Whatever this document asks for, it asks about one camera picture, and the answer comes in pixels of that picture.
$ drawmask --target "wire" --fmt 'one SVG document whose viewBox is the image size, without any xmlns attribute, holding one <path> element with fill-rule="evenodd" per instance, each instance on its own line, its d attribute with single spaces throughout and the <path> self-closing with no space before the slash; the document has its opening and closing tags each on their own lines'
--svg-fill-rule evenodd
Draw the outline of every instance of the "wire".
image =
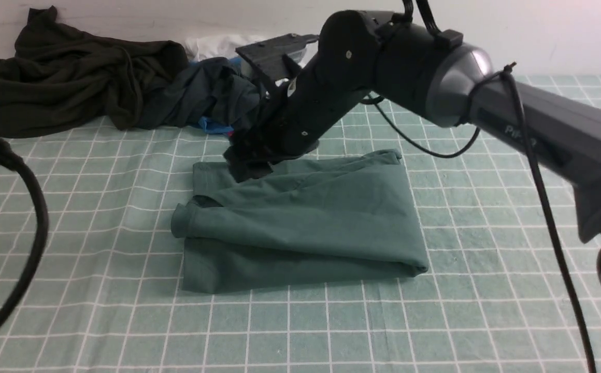
<svg viewBox="0 0 601 373">
<path fill-rule="evenodd" d="M 533 176 L 533 181 L 535 182 L 535 188 L 537 189 L 538 196 L 540 197 L 540 205 L 542 205 L 542 212 L 545 213 L 547 230 L 549 231 L 549 237 L 551 238 L 552 245 L 554 246 L 554 254 L 556 255 L 556 261 L 559 263 L 561 277 L 563 277 L 565 288 L 568 291 L 568 297 L 570 298 L 570 302 L 573 305 L 573 310 L 575 311 L 575 317 L 577 321 L 577 326 L 579 328 L 579 334 L 582 338 L 582 343 L 584 344 L 586 364 L 589 367 L 590 373 L 596 373 L 595 356 L 593 353 L 593 347 L 590 342 L 589 329 L 586 327 L 584 312 L 582 311 L 582 307 L 579 303 L 579 298 L 575 290 L 575 285 L 573 284 L 572 278 L 570 278 L 568 265 L 566 264 L 565 256 L 563 254 L 563 248 L 561 247 L 561 239 L 559 239 L 559 233 L 556 229 L 556 222 L 554 222 L 554 214 L 552 214 L 551 206 L 549 205 L 549 198 L 547 198 L 547 189 L 545 189 L 545 182 L 542 180 L 542 174 L 540 174 L 538 158 L 535 155 L 535 151 L 533 151 L 533 146 L 531 146 L 531 137 L 528 134 L 528 123 L 526 122 L 524 106 L 521 102 L 521 98 L 519 97 L 519 90 L 517 88 L 517 84 L 514 82 L 514 77 L 512 76 L 513 67 L 514 63 L 507 65 L 504 68 L 504 70 L 501 71 L 499 77 L 503 82 L 507 83 L 508 88 L 510 90 L 510 94 L 512 95 L 514 113 L 517 116 L 517 121 L 521 130 L 521 135 L 524 142 L 524 150 L 526 152 L 526 157 L 528 158 L 528 165 L 531 168 L 531 175 Z"/>
<path fill-rule="evenodd" d="M 591 345 L 590 337 L 589 337 L 589 329 L 586 327 L 586 322 L 584 318 L 584 312 L 582 311 L 582 307 L 579 303 L 579 297 L 577 296 L 577 292 L 575 290 L 575 284 L 573 284 L 573 280 L 570 277 L 570 270 L 568 269 L 568 265 L 565 260 L 565 255 L 563 253 L 563 247 L 561 246 L 561 239 L 559 239 L 559 232 L 556 229 L 556 222 L 554 221 L 554 214 L 552 214 L 551 206 L 549 204 L 549 198 L 547 197 L 547 189 L 545 188 L 545 182 L 542 180 L 542 174 L 540 173 L 540 166 L 538 163 L 538 158 L 535 155 L 535 151 L 533 151 L 533 146 L 531 146 L 531 137 L 528 134 L 528 123 L 526 122 L 526 114 L 524 113 L 524 106 L 521 102 L 521 97 L 519 95 L 519 90 L 517 88 L 517 84 L 514 81 L 514 77 L 512 75 L 512 69 L 516 65 L 515 62 L 507 65 L 504 70 L 498 71 L 490 75 L 490 77 L 478 83 L 474 89 L 469 94 L 469 102 L 466 109 L 466 115 L 470 113 L 471 101 L 473 101 L 473 95 L 477 92 L 480 87 L 485 85 L 488 82 L 492 82 L 495 78 L 499 78 L 502 82 L 506 83 L 511 94 L 511 99 L 513 101 L 514 106 L 514 114 L 516 114 L 517 122 L 519 124 L 519 128 L 521 130 L 522 140 L 524 144 L 524 151 L 526 153 L 526 158 L 528 158 L 528 165 L 531 169 L 531 175 L 533 176 L 533 182 L 535 183 L 535 188 L 537 189 L 538 196 L 540 198 L 540 205 L 542 206 L 542 212 L 545 214 L 545 220 L 547 222 L 547 230 L 549 231 L 549 237 L 551 238 L 552 246 L 554 247 L 554 254 L 556 255 L 556 261 L 559 264 L 559 269 L 561 270 L 561 277 L 563 278 L 563 282 L 565 283 L 565 288 L 568 292 L 568 297 L 570 298 L 570 303 L 573 306 L 573 310 L 575 312 L 575 318 L 577 321 L 577 326 L 579 329 L 580 337 L 582 338 L 582 344 L 584 345 L 586 365 L 589 367 L 589 373 L 596 373 L 596 364 L 595 364 L 595 356 L 593 352 L 593 347 Z M 374 101 L 371 95 L 367 95 L 369 97 L 369 101 Z M 476 128 L 473 137 L 471 140 L 467 142 L 467 144 L 453 154 L 439 154 L 435 153 L 429 149 L 426 149 L 420 146 L 417 142 L 409 139 L 407 135 L 405 135 L 400 129 L 398 129 L 397 125 L 393 123 L 393 121 L 388 118 L 388 116 L 383 112 L 383 110 L 379 107 L 378 103 L 374 103 L 377 110 L 383 118 L 388 122 L 388 124 L 395 130 L 400 136 L 404 138 L 409 144 L 420 149 L 424 153 L 429 155 L 437 156 L 439 158 L 455 158 L 456 156 L 462 155 L 466 152 L 471 146 L 473 146 L 474 142 L 478 138 L 480 134 L 480 128 Z"/>
<path fill-rule="evenodd" d="M 12 289 L 10 295 L 0 309 L 0 328 L 4 325 L 17 305 L 23 299 L 28 290 L 28 286 L 33 281 L 33 276 L 36 274 L 42 253 L 45 250 L 47 242 L 47 231 L 49 229 L 49 215 L 47 213 L 47 204 L 38 184 L 38 179 L 24 161 L 14 153 L 0 154 L 0 163 L 5 167 L 17 172 L 24 181 L 33 201 L 34 210 L 36 213 L 36 234 L 33 238 L 31 253 L 28 255 L 28 260 L 22 271 L 22 274 Z"/>
<path fill-rule="evenodd" d="M 370 100 L 375 100 L 369 94 L 367 95 L 367 97 L 369 97 Z M 395 130 L 395 132 L 397 132 L 400 136 L 402 136 L 402 138 L 404 140 L 406 140 L 409 144 L 412 144 L 412 146 L 416 147 L 423 153 L 427 153 L 427 154 L 429 154 L 431 156 L 435 156 L 437 158 L 443 158 L 443 159 L 457 158 L 457 156 L 460 156 L 460 155 L 466 153 L 466 151 L 468 151 L 468 149 L 471 149 L 474 142 L 476 142 L 476 140 L 478 139 L 478 135 L 480 135 L 480 128 L 476 128 L 476 130 L 473 132 L 473 136 L 471 136 L 471 139 L 459 151 L 456 151 L 455 153 L 452 153 L 452 154 L 436 153 L 435 151 L 431 151 L 430 149 L 427 149 L 427 148 L 423 147 L 422 145 L 418 144 L 418 142 L 415 142 L 412 139 L 410 139 L 409 136 L 404 134 L 404 132 L 402 132 L 402 130 L 400 130 L 397 127 L 397 125 L 395 125 L 395 123 L 393 123 L 393 121 L 390 118 L 388 118 L 388 116 L 386 115 L 386 113 L 383 112 L 383 109 L 381 109 L 379 104 L 373 104 L 373 105 L 377 108 L 379 113 L 381 113 L 381 115 L 386 120 L 386 122 L 388 122 L 388 125 L 390 125 L 393 128 L 393 130 Z"/>
</svg>

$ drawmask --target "black cloth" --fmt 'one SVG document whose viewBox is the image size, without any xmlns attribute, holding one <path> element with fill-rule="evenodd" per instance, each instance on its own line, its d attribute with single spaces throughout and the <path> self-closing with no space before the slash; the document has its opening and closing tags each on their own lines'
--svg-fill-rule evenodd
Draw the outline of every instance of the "black cloth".
<svg viewBox="0 0 601 373">
<path fill-rule="evenodd" d="M 158 82 L 158 87 L 145 96 L 137 127 L 185 127 L 206 116 L 235 130 L 249 128 L 257 115 L 260 97 L 255 84 L 243 77 L 234 64 L 224 57 L 215 57 L 187 67 L 171 84 Z"/>
<path fill-rule="evenodd" d="M 120 130 L 139 122 L 151 83 L 188 66 L 182 45 L 94 36 L 30 9 L 16 56 L 0 60 L 0 136 L 37 137 L 107 115 Z"/>
</svg>

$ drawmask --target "green t-shirt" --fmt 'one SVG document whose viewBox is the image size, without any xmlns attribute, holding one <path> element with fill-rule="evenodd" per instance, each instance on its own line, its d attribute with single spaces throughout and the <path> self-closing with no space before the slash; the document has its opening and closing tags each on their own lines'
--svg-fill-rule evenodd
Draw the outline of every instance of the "green t-shirt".
<svg viewBox="0 0 601 373">
<path fill-rule="evenodd" d="M 236 183 L 196 163 L 194 196 L 172 233 L 185 238 L 183 290 L 201 293 L 414 277 L 427 255 L 402 156 L 280 163 Z"/>
</svg>

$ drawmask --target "green grid tablecloth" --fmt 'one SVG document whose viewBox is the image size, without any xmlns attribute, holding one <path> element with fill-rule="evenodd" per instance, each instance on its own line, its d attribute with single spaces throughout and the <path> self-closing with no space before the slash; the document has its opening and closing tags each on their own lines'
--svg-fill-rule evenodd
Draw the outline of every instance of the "green grid tablecloth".
<svg viewBox="0 0 601 373">
<path fill-rule="evenodd" d="M 601 108 L 601 76 L 521 80 Z M 434 151 L 455 151 L 473 132 L 383 107 Z M 490 136 L 461 158 L 433 159 L 373 108 L 355 108 L 310 156 L 401 149 L 430 274 L 214 297 L 178 289 L 182 240 L 169 220 L 192 194 L 192 164 L 220 161 L 224 139 L 118 132 L 99 119 L 12 146 L 47 193 L 51 233 L 35 282 L 0 331 L 0 372 L 585 371 L 525 159 Z M 601 239 L 578 241 L 571 190 L 546 175 L 601 371 Z M 34 223 L 23 184 L 0 169 L 0 305 Z"/>
</svg>

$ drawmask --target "white wall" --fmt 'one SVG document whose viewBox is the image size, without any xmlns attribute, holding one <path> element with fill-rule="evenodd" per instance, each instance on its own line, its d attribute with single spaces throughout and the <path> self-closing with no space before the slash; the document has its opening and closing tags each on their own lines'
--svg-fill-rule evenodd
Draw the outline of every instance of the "white wall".
<svg viewBox="0 0 601 373">
<path fill-rule="evenodd" d="M 0 0 L 0 57 L 29 7 L 56 5 L 62 21 L 103 36 L 172 39 L 215 33 L 317 33 L 341 9 L 401 10 L 398 0 Z M 601 73 L 601 0 L 430 0 L 440 28 L 464 33 L 496 66 L 519 73 Z"/>
</svg>

